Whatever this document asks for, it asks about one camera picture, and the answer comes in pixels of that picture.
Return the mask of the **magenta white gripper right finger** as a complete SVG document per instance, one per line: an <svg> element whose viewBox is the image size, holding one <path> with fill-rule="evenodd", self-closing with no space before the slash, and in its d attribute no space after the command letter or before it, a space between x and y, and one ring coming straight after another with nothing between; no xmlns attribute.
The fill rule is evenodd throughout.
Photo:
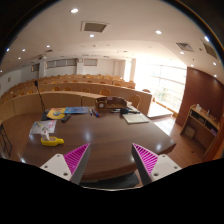
<svg viewBox="0 0 224 224"><path fill-rule="evenodd" d="M131 153L143 185L150 184L181 170L181 167L167 155L157 155L136 143L132 144Z"/></svg>

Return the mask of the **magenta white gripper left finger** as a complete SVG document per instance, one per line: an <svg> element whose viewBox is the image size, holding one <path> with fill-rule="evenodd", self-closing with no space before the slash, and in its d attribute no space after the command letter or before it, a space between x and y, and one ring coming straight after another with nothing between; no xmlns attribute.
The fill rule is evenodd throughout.
<svg viewBox="0 0 224 224"><path fill-rule="evenodd" d="M76 149L73 149L65 155L55 154L41 166L41 169L68 180L74 184L79 184L87 165L90 153L90 144L87 143Z"/></svg>

